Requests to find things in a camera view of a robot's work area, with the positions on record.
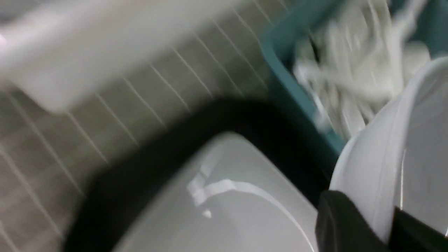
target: laundry basket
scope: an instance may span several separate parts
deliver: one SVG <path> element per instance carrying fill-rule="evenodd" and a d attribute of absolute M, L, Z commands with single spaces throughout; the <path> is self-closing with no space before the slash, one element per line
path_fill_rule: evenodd
<path fill-rule="evenodd" d="M 399 9 L 403 0 L 392 0 L 391 11 Z M 308 148 L 323 167 L 334 167 L 345 141 L 334 131 L 320 134 L 312 123 L 316 107 L 306 91 L 298 85 L 291 73 L 296 42 L 306 39 L 343 4 L 340 0 L 301 1 L 286 13 L 268 31 L 263 40 L 263 55 L 268 63 L 274 81 L 269 92 L 272 101 L 295 125 L 307 141 Z M 448 1 L 430 0 L 418 20 L 418 28 L 411 40 L 424 42 L 432 56 L 448 51 Z M 324 170 L 331 176 L 332 170 Z"/>

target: white plastic container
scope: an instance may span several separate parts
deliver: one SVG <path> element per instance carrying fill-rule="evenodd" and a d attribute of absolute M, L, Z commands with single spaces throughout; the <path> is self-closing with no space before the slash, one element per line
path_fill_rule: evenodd
<path fill-rule="evenodd" d="M 384 242 L 395 205 L 439 232 L 448 226 L 447 94 L 448 57 L 442 57 L 417 72 L 405 90 L 347 143 L 336 164 L 330 189 L 345 193 Z M 413 188 L 406 189 L 406 181 L 412 181 Z"/>
<path fill-rule="evenodd" d="M 65 113 L 248 0 L 65 0 L 0 26 L 0 88 Z"/>

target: white object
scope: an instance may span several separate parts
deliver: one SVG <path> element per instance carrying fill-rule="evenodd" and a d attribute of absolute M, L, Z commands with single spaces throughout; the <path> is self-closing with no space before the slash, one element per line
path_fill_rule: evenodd
<path fill-rule="evenodd" d="M 327 52 L 325 64 L 339 75 L 350 76 L 352 70 L 348 41 L 335 21 L 330 21 L 328 24 L 325 48 Z"/>
<path fill-rule="evenodd" d="M 396 206 L 447 236 L 448 74 L 422 85 L 411 115 Z"/>
<path fill-rule="evenodd" d="M 403 71 L 403 47 L 417 28 L 417 18 L 427 0 L 409 0 L 405 7 L 394 15 L 392 25 L 385 27 L 385 45 L 389 54 L 394 81 L 394 96 L 405 86 Z"/>
<path fill-rule="evenodd" d="M 403 68 L 405 83 L 407 83 L 418 70 L 431 61 L 428 47 L 421 42 L 406 44 L 403 51 Z"/>
<path fill-rule="evenodd" d="M 307 83 L 309 87 L 311 82 L 330 83 L 360 99 L 372 102 L 391 97 L 388 89 L 377 88 L 375 80 L 369 82 L 369 79 L 367 79 L 366 83 L 368 84 L 360 85 L 348 76 L 333 70 L 322 69 L 313 62 L 299 61 L 294 66 L 293 72 L 300 84 Z"/>
<path fill-rule="evenodd" d="M 352 138 L 366 127 L 364 118 L 357 103 L 350 95 L 343 95 L 341 99 L 340 117 L 342 129 L 346 139 Z"/>
<path fill-rule="evenodd" d="M 444 94 L 442 97 L 446 99 L 447 71 L 448 57 L 436 59 L 418 71 L 402 94 L 383 107 L 374 120 L 347 143 L 336 164 L 330 190 L 345 193 L 385 243 L 392 227 L 397 185 L 400 183 L 398 174 L 411 114 L 417 108 L 421 109 L 423 100 L 431 100 L 426 95 L 428 87 L 439 90 L 432 93 Z M 431 114 L 436 109 L 436 106 L 426 107 L 423 113 L 418 114 Z M 444 127 L 446 133 L 446 113 L 442 114 L 440 122 L 443 122 L 440 127 Z"/>
<path fill-rule="evenodd" d="M 243 137 L 226 133 L 186 163 L 116 252 L 317 252 L 317 210 Z"/>
<path fill-rule="evenodd" d="M 0 27 L 0 77 L 62 113 L 246 0 L 71 0 Z"/>
<path fill-rule="evenodd" d="M 298 82 L 302 87 L 308 92 L 313 100 L 317 112 L 314 114 L 313 123 L 319 132 L 327 132 L 332 128 L 332 122 L 328 115 L 327 108 L 329 106 L 329 101 L 325 96 L 319 96 L 320 92 L 323 90 L 321 84 L 323 73 L 318 70 L 318 66 L 315 62 L 308 61 L 298 61 L 293 67 L 293 73 Z"/>
<path fill-rule="evenodd" d="M 354 88 L 348 91 L 358 94 L 360 99 L 367 102 L 388 101 L 397 95 L 392 76 L 392 69 L 386 55 L 380 52 L 369 62 L 364 62 L 353 76 L 353 86 L 359 87 L 362 92 L 353 92 Z"/>
<path fill-rule="evenodd" d="M 372 121 L 375 117 L 375 113 L 372 108 L 368 104 L 360 101 L 357 102 L 357 105 L 359 111 L 362 114 L 362 117 L 365 118 L 368 122 Z"/>

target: bathroom floor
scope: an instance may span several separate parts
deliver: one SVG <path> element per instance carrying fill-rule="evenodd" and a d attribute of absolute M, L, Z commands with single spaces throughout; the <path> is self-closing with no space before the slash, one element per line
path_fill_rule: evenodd
<path fill-rule="evenodd" d="M 58 251 L 95 172 L 219 96 L 266 99 L 259 35 L 286 8 L 234 8 L 66 115 L 2 93 L 0 251 Z"/>

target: black object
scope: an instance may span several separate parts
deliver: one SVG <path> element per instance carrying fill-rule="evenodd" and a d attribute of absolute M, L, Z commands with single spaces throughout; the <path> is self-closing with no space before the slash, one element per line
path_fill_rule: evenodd
<path fill-rule="evenodd" d="M 393 252 L 447 252 L 448 239 L 409 214 L 395 209 L 389 248 Z"/>
<path fill-rule="evenodd" d="M 317 48 L 316 42 L 314 41 L 311 35 L 309 35 L 308 38 L 310 39 L 311 48 L 313 48 L 314 59 L 316 60 L 317 63 L 320 63 L 320 52 L 319 49 Z"/>
<path fill-rule="evenodd" d="M 320 196 L 315 232 L 319 252 L 389 251 L 352 201 L 339 191 L 325 191 Z"/>
<path fill-rule="evenodd" d="M 446 252 L 448 239 L 409 214 L 396 209 L 389 244 L 370 229 L 342 192 L 325 191 L 316 222 L 319 252 Z"/>
<path fill-rule="evenodd" d="M 207 141 L 219 133 L 241 134 L 273 162 L 317 207 L 329 180 L 277 110 L 264 103 L 218 100 L 142 146 L 92 183 L 63 250 L 109 252 L 160 188 Z"/>

